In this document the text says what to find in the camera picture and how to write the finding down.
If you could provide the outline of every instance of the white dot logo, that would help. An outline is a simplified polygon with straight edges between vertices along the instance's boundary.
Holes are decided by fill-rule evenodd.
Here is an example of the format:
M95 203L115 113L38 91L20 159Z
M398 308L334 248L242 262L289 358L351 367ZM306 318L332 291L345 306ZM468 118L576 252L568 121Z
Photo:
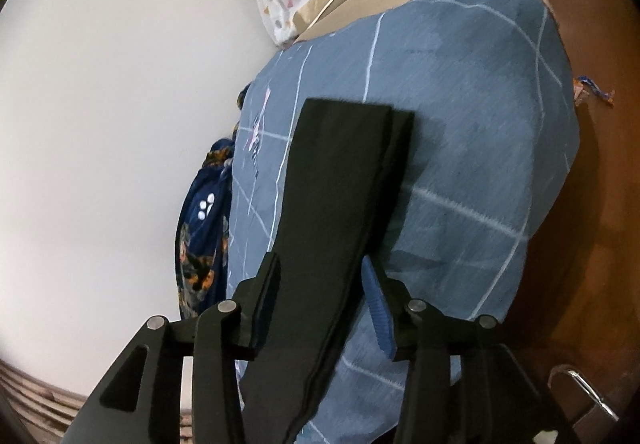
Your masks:
M200 201L200 211L198 211L198 218L204 220L209 216L213 202L216 200L216 196L213 193L209 193L207 200Z

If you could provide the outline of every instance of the blue fabric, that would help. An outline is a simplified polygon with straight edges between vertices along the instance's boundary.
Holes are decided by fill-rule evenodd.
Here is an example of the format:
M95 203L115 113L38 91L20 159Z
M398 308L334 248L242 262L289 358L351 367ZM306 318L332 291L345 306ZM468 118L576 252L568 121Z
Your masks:
M277 54L249 88L241 115L229 295L256 274L273 243L287 153L308 97L415 111L382 264L446 315L503 319L527 241L578 147L572 74L543 2L411 0ZM363 305L297 442L372 442L398 422L406 371L378 347ZM459 373L453 361L452 379Z
M175 279L182 319L225 299L233 156L232 140L214 143L180 211Z

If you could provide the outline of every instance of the brown wooden surface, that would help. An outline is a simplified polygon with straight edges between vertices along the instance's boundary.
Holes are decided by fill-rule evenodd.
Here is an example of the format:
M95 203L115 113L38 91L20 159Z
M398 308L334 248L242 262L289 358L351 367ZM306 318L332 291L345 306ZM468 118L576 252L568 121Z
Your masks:
M574 364L622 412L640 380L640 14L631 0L549 1L574 75L615 89L615 107L578 110L577 159L506 325L541 377ZM574 394L570 416L588 404Z

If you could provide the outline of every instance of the black strap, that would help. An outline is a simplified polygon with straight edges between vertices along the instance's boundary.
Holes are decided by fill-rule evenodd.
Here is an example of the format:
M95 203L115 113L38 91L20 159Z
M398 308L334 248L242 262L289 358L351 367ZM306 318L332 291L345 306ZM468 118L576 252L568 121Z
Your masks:
M396 203L412 121L389 106L306 100L273 246L280 289L240 383L249 444L292 443L318 409L360 304L360 262Z

